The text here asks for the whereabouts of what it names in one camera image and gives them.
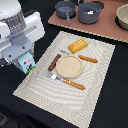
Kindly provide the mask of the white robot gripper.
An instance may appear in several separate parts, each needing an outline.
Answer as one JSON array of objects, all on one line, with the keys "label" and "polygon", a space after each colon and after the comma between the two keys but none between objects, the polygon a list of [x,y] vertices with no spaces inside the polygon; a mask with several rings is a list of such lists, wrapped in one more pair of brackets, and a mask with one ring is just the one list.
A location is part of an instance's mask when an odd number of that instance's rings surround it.
[{"label": "white robot gripper", "polygon": [[18,0],[0,0],[0,66],[32,53],[33,43],[45,34],[38,11],[22,13]]}]

